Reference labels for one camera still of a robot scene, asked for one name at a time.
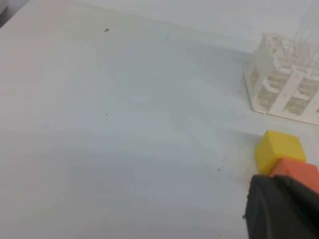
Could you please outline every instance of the white table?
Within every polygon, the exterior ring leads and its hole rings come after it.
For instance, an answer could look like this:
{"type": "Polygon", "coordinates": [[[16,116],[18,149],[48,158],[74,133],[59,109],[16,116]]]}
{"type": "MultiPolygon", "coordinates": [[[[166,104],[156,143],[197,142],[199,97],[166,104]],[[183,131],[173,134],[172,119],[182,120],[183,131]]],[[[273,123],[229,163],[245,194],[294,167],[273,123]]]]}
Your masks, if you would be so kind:
{"type": "Polygon", "coordinates": [[[250,42],[48,2],[0,42],[1,238],[245,239],[263,133],[319,163],[318,127],[252,112],[250,42]]]}

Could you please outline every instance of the black plastic object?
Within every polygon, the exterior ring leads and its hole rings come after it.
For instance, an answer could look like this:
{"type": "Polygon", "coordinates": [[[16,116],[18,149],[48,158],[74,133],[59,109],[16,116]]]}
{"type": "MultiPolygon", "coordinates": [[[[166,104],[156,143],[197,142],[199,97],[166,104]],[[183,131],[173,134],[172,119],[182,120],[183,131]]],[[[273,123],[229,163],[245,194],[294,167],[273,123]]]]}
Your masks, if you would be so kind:
{"type": "Polygon", "coordinates": [[[249,239],[319,239],[319,195],[288,176],[253,176],[245,216],[249,239]]]}

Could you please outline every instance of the yellow block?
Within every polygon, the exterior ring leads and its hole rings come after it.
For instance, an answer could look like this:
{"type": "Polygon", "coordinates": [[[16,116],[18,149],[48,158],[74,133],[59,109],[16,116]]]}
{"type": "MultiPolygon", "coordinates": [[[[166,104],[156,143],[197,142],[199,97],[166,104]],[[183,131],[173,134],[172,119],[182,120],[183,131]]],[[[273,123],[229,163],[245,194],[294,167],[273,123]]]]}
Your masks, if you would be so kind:
{"type": "Polygon", "coordinates": [[[258,171],[268,175],[281,158],[306,162],[297,136],[268,130],[255,150],[258,171]]]}

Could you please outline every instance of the orange block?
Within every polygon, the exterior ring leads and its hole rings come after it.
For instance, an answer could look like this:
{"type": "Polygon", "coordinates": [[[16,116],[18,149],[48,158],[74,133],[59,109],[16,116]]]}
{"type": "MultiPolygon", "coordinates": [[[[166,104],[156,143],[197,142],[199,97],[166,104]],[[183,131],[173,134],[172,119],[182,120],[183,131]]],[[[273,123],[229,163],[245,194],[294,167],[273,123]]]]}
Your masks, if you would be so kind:
{"type": "Polygon", "coordinates": [[[269,176],[287,175],[319,193],[319,172],[315,165],[283,158],[269,176]]]}

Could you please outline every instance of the toy block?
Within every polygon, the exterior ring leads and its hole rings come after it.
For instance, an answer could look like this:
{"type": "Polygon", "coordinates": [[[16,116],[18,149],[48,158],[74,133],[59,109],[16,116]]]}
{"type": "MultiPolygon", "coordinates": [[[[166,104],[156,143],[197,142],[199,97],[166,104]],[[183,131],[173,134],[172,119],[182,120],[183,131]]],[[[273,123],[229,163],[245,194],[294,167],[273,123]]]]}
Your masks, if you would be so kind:
{"type": "Polygon", "coordinates": [[[258,171],[268,175],[281,158],[306,162],[303,147],[297,136],[266,131],[255,150],[258,171]]]}

